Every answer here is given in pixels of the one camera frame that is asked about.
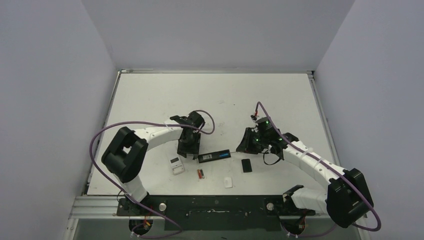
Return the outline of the black battery cover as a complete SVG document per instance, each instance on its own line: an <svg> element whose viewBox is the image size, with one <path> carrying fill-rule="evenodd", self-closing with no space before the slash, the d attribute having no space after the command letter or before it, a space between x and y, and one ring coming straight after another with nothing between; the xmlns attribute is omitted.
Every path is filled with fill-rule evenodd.
<svg viewBox="0 0 424 240"><path fill-rule="evenodd" d="M242 165L243 173L251 173L253 171L250 159L248 158L242 159L241 165Z"/></svg>

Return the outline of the white red remote control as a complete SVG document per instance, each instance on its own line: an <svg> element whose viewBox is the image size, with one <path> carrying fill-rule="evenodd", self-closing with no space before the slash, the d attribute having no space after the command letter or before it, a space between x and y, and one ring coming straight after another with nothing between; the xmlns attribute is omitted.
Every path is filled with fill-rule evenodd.
<svg viewBox="0 0 424 240"><path fill-rule="evenodd" d="M178 154L169 160L169 164L173 175L179 175L186 170L181 157Z"/></svg>

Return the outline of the black bar tool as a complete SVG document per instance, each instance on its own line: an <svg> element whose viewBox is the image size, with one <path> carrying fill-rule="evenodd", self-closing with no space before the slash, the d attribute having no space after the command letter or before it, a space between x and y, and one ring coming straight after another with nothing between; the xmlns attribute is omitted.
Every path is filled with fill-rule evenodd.
<svg viewBox="0 0 424 240"><path fill-rule="evenodd" d="M220 151L215 151L215 152L210 152L210 153L204 153L204 154L200 154L198 156L198 163L202 164L202 163L207 163L207 162L212 162L212 161L217 161L217 160L222 160L222 159L226 159L226 158L219 158L218 157L218 153L221 151L230 151L229 149L226 150L220 150Z"/></svg>

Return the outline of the white battery cover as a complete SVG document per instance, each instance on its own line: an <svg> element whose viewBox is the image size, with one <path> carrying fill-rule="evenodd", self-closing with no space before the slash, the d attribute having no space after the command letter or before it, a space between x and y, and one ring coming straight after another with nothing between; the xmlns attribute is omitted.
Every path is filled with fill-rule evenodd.
<svg viewBox="0 0 424 240"><path fill-rule="evenodd" d="M224 188L230 189L233 187L233 180L231 177L225 177L224 178Z"/></svg>

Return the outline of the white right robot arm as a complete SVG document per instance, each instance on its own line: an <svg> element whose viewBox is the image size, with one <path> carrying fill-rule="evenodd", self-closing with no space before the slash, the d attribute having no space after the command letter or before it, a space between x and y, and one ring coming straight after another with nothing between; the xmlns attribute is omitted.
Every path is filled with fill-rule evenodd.
<svg viewBox="0 0 424 240"><path fill-rule="evenodd" d="M374 205L366 180L356 168L337 166L307 147L299 138L276 130L268 117L252 115L254 127L245 129L237 152L272 154L277 162L287 161L308 174L322 190L296 185L283 193L282 207L290 215L300 210L325 214L340 227L347 228Z"/></svg>

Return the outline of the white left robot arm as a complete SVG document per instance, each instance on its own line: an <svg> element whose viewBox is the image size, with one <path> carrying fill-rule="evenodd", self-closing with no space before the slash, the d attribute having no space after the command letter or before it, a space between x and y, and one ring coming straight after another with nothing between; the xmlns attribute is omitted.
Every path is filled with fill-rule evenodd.
<svg viewBox="0 0 424 240"><path fill-rule="evenodd" d="M162 144L178 141L176 154L196 159L200 150L200 129L205 120L196 111L188 116L172 116L159 126L131 130L124 126L118 130L101 157L101 162L118 180L123 191L131 197L129 208L136 215L149 210L149 195L139 173L147 152Z"/></svg>

